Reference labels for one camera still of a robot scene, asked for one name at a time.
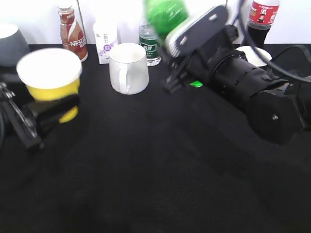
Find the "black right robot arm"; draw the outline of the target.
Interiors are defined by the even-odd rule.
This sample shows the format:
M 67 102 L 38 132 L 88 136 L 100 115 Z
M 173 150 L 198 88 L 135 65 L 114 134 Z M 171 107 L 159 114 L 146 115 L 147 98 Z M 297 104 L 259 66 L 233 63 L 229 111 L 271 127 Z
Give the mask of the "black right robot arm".
M 235 26 L 226 26 L 202 47 L 186 56 L 162 56 L 171 70 L 164 88 L 172 93 L 194 81 L 241 110 L 253 131 L 279 145 L 311 129 L 311 86 L 277 78 L 271 69 L 250 64 L 234 49 Z

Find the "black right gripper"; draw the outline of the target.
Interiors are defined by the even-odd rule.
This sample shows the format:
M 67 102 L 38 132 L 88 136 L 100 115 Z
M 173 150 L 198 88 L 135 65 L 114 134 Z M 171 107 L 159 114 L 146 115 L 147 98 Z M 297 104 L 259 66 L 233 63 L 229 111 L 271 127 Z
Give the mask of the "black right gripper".
M 236 50 L 233 45 L 238 35 L 236 26 L 226 26 L 202 47 L 188 55 L 177 58 L 163 57 L 171 72 L 164 80 L 164 90 L 173 93 L 195 81 L 206 85 L 212 79 L 217 67 L 229 58 L 241 58 L 246 61 L 246 55 Z

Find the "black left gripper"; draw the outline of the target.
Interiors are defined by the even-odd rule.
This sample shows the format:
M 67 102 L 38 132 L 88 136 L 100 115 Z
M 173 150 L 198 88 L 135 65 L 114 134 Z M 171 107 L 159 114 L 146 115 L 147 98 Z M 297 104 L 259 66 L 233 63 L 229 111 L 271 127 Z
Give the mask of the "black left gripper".
M 5 127 L 10 124 L 26 150 L 39 150 L 44 144 L 42 135 L 49 133 L 59 123 L 67 123 L 78 113 L 80 98 L 72 94 L 61 99 L 39 101 L 36 103 L 36 121 L 27 118 L 14 102 L 15 94 L 0 83 L 0 134 L 4 135 Z

